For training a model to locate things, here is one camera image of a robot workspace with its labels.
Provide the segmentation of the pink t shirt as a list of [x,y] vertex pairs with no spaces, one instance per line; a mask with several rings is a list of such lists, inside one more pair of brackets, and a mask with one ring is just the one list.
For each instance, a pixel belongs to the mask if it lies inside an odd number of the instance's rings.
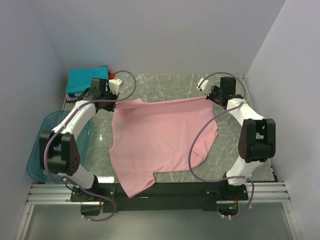
[[117,103],[112,116],[113,170],[132,198],[151,187],[155,173],[187,171],[204,162],[216,137],[213,103],[204,97],[146,103],[138,98]]

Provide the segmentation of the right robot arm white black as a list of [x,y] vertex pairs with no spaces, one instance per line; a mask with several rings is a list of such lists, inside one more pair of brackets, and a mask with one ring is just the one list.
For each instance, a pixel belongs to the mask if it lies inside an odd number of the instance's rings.
[[276,153],[276,122],[256,113],[246,102],[245,97],[236,94],[236,78],[222,76],[219,85],[201,79],[197,89],[231,114],[241,126],[238,153],[239,157],[226,172],[227,182],[219,187],[222,198],[230,200],[237,194],[237,187],[244,185],[253,171],[273,158]]

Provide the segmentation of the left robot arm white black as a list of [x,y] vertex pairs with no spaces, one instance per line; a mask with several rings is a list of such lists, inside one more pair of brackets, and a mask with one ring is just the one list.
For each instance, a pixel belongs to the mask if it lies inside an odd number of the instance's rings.
[[114,110],[122,85],[118,78],[92,78],[90,87],[77,98],[67,117],[39,135],[40,167],[56,183],[69,180],[82,187],[82,195],[88,201],[99,197],[100,188],[97,178],[82,166],[76,140],[99,110]]

